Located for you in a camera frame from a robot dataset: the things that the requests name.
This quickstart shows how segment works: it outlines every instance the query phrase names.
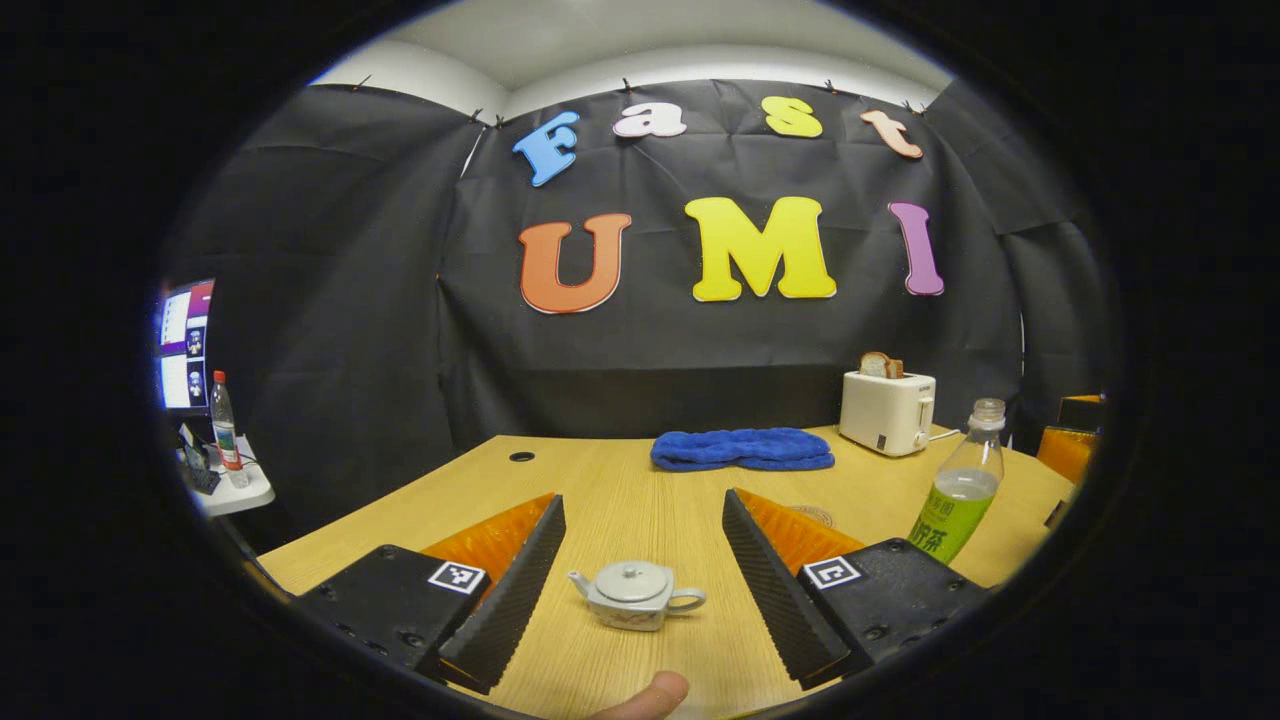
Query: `blue towel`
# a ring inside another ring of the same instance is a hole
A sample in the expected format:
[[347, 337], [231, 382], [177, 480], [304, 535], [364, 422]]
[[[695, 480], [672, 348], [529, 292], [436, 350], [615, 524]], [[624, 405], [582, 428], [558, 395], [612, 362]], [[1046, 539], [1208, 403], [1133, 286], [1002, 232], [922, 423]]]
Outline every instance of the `blue towel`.
[[714, 470], [732, 464], [753, 470], [820, 470], [836, 464], [831, 446], [795, 428], [663, 433], [649, 457], [664, 470]]

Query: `green tea bottle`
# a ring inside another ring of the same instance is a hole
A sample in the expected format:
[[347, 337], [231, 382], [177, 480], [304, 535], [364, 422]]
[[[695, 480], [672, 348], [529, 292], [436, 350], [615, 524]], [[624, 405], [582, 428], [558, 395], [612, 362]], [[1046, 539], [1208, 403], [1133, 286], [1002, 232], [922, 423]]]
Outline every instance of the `green tea bottle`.
[[1005, 477], [1000, 430], [1005, 402], [984, 397], [973, 404], [969, 434], [938, 468], [909, 537], [911, 544], [951, 564], [978, 528]]

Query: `table surface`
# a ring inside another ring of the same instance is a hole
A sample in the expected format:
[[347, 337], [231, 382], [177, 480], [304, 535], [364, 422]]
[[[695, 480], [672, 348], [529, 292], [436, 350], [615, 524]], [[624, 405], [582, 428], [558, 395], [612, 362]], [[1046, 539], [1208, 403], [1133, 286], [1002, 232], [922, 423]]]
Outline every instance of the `table surface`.
[[[564, 497], [566, 534], [520, 647], [484, 700], [541, 717], [582, 717], [643, 688], [657, 670], [690, 680], [672, 717], [724, 717], [799, 698], [721, 529], [724, 491], [741, 487], [774, 502], [826, 514], [832, 527], [872, 544], [906, 537], [937, 466], [964, 438], [933, 441], [915, 455], [884, 457], [835, 428], [826, 470], [723, 468], [666, 473], [649, 460], [652, 439], [498, 436], [429, 475], [259, 560], [292, 593], [303, 593], [379, 544], [419, 550], [547, 492]], [[934, 433], [945, 432], [936, 428]], [[515, 452], [535, 457], [515, 462]], [[969, 579], [1002, 583], [1048, 532], [1044, 520], [1071, 483], [1034, 457], [1005, 450], [1005, 480], [969, 544], [951, 564]], [[648, 560], [707, 603], [668, 616], [657, 633], [608, 628], [566, 578], [611, 562]]]

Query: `finger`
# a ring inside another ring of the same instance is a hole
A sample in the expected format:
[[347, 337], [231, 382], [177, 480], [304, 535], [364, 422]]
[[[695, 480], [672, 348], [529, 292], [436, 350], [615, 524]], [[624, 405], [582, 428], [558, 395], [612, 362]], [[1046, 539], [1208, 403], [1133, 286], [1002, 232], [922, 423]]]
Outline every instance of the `finger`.
[[671, 715], [687, 694], [689, 680], [684, 675], [662, 670], [653, 676], [649, 687], [634, 694], [631, 700], [607, 707], [588, 720], [662, 720]]

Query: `teapot lid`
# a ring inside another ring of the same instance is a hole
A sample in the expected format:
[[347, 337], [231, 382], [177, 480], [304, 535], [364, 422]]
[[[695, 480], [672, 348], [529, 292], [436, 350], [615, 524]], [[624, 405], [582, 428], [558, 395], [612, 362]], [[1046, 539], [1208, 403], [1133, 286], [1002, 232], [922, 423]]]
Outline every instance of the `teapot lid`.
[[595, 577], [595, 587], [611, 600], [640, 602], [667, 589], [667, 573], [643, 560], [614, 562]]

